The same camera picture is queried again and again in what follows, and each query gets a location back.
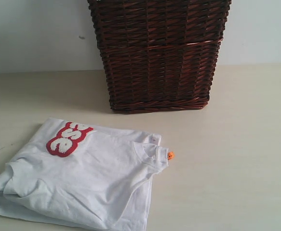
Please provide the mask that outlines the small orange shirt tag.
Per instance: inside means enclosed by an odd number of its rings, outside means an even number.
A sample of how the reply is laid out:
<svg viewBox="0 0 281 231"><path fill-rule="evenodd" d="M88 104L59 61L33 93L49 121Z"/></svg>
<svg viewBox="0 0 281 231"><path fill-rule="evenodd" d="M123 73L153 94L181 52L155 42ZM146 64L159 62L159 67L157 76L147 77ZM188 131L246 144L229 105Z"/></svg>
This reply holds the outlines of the small orange shirt tag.
<svg viewBox="0 0 281 231"><path fill-rule="evenodd" d="M171 159L173 159L174 158L174 153L173 152L169 152L168 154L167 154L167 159L168 160L171 160Z"/></svg>

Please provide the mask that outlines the white t-shirt red lettering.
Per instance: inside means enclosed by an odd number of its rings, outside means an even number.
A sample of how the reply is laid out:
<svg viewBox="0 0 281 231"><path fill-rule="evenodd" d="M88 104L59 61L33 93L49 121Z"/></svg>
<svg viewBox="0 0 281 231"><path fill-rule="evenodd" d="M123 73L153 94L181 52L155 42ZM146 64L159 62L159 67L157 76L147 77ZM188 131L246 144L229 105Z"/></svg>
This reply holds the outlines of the white t-shirt red lettering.
<svg viewBox="0 0 281 231"><path fill-rule="evenodd" d="M161 136L49 118L0 174L0 215L93 231L144 231Z"/></svg>

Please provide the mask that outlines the dark brown wicker basket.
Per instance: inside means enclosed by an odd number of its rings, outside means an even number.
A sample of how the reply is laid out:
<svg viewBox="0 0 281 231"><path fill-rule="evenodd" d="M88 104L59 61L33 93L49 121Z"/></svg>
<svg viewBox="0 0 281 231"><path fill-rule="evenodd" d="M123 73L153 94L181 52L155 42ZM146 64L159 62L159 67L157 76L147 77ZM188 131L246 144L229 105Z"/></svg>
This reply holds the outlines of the dark brown wicker basket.
<svg viewBox="0 0 281 231"><path fill-rule="evenodd" d="M90 0L112 111L207 105L229 0Z"/></svg>

